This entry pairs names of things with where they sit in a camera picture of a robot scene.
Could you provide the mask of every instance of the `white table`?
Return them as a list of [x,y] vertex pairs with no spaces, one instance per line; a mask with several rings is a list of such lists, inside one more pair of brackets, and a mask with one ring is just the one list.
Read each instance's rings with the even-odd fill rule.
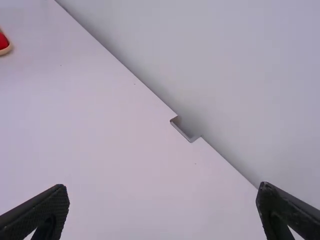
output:
[[0,214],[67,186],[63,240],[261,240],[257,190],[51,0],[0,7]]

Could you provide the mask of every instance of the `red object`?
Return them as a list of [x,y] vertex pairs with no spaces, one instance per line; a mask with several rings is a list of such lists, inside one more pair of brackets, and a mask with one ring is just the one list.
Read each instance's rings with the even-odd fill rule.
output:
[[0,50],[6,49],[8,46],[9,46],[8,39],[2,32],[0,32]]

